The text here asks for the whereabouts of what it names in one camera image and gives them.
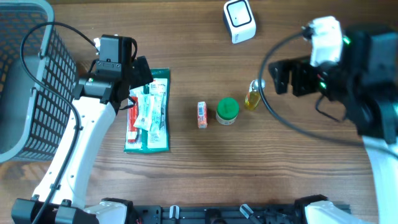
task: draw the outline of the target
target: glass bottle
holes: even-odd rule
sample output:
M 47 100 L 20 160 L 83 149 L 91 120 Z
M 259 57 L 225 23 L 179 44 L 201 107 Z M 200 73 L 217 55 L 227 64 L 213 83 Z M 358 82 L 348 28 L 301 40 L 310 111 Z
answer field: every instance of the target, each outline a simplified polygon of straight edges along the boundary
M 264 90 L 266 87 L 266 81 L 261 80 L 261 88 Z M 248 110 L 255 110 L 259 105 L 261 100 L 260 92 L 259 92 L 259 82 L 258 80 L 253 80 L 250 83 L 249 91 L 246 95 L 246 99 L 244 100 L 244 107 Z

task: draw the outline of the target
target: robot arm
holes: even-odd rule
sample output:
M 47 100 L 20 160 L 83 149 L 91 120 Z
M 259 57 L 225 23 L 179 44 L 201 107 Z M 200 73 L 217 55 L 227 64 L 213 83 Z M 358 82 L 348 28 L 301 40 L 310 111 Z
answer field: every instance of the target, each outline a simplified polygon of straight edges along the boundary
M 394 223 L 398 207 L 398 91 L 395 86 L 398 34 L 386 26 L 353 26 L 341 34 L 334 17 L 309 23 L 310 57 L 269 65 L 276 92 L 287 92 L 292 74 L 293 94 L 320 91 L 346 107 L 346 117 L 357 127 L 371 161 L 380 223 Z M 341 213 L 328 202 L 305 208 L 308 223 L 362 223 Z
M 12 208 L 15 223 L 30 223 L 47 198 L 50 198 L 50 203 L 39 223 L 89 224 L 100 221 L 122 224 L 128 218 L 126 211 L 132 206 L 120 202 L 106 202 L 105 207 L 99 210 L 99 207 L 85 212 L 83 209 L 88 180 L 98 149 L 119 111 L 122 100 L 128 98 L 129 88 L 153 81 L 146 58 L 135 58 L 136 52 L 136 41 L 130 37 L 102 36 L 95 73 L 80 76 L 73 91 L 72 104 L 80 116 L 81 126 L 75 126 L 76 118 L 71 114 L 55 157 L 41 183 L 34 190 L 32 199 L 16 200 Z M 52 195 L 52 184 L 61 172 L 75 128 L 80 128 L 75 148 L 62 173 L 60 184 L 55 187 L 56 191 Z

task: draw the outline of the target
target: white sensor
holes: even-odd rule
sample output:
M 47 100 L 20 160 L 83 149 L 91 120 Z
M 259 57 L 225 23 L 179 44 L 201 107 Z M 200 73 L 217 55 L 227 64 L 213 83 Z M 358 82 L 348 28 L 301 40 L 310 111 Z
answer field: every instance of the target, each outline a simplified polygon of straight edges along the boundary
M 248 0 L 231 0 L 225 3 L 224 23 L 234 44 L 248 40 L 256 34 L 256 22 Z

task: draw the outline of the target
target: wooden table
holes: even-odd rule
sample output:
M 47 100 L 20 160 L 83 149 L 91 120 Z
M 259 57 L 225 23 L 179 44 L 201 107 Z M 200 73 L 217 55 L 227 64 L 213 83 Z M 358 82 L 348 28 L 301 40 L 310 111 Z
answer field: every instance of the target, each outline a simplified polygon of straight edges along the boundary
M 292 203 L 324 194 L 348 203 L 353 214 L 376 222 L 377 205 L 371 166 L 363 148 L 345 147 L 302 136 L 276 121 L 261 105 L 243 109 L 250 81 L 264 54 L 280 39 L 314 18 L 334 15 L 343 26 L 363 21 L 396 26 L 398 2 L 251 1 L 256 36 L 233 45 L 222 21 L 224 1 L 140 2 L 55 5 L 57 21 L 89 38 L 102 34 L 133 37 L 138 55 L 152 68 L 170 67 L 170 152 L 123 153 L 126 112 L 120 111 L 99 150 L 87 191 L 87 205 L 105 197 L 136 205 L 240 205 Z M 94 50 L 77 35 L 58 29 L 76 60 L 89 62 Z M 310 53 L 296 40 L 274 60 Z M 270 76 L 266 95 L 283 117 L 300 127 L 336 138 L 357 139 L 349 121 L 338 124 L 313 109 L 318 95 L 278 96 Z M 217 123 L 218 101 L 235 98 L 241 107 L 231 126 Z M 197 128 L 196 106 L 206 101 L 207 129 Z M 324 110 L 341 116 L 340 105 Z M 15 198 L 30 198 L 49 163 L 7 162 L 0 166 L 0 223 L 11 223 Z

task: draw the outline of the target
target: small orange box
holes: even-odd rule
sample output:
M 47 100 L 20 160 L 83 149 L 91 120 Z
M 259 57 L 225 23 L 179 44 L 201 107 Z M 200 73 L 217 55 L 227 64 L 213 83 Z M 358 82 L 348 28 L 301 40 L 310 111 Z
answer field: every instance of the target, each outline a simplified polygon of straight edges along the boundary
M 206 103 L 198 103 L 198 127 L 207 128 L 207 106 Z

